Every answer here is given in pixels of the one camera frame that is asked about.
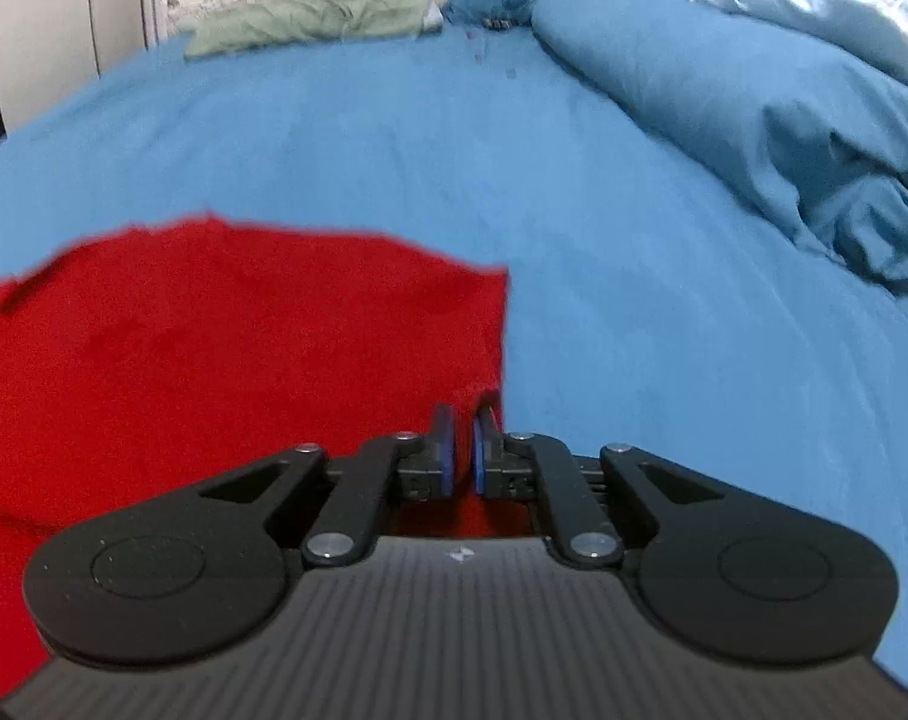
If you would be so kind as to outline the blue rolled duvet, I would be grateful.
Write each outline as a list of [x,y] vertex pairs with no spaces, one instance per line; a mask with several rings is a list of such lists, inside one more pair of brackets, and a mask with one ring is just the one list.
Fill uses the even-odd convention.
[[691,0],[536,0],[532,28],[797,247],[908,293],[908,86]]

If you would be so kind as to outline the green pillow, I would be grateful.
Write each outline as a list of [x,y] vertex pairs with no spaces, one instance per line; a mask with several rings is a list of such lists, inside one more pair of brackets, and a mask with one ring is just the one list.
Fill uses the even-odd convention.
[[184,59],[288,44],[417,37],[441,26],[436,0],[257,0],[200,21],[184,47]]

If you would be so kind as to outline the blue bed sheet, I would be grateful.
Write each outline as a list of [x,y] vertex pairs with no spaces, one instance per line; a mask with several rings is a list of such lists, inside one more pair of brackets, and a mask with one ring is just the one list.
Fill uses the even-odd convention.
[[797,249],[525,31],[135,57],[0,145],[0,280],[203,213],[511,275],[509,424],[609,440],[876,539],[908,683],[908,298]]

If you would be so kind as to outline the red knit sweater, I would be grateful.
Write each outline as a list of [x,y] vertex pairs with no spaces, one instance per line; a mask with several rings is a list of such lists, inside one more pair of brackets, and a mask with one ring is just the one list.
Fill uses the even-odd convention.
[[360,234],[191,220],[0,281],[0,697],[46,660],[28,557],[73,523],[501,385],[508,273]]

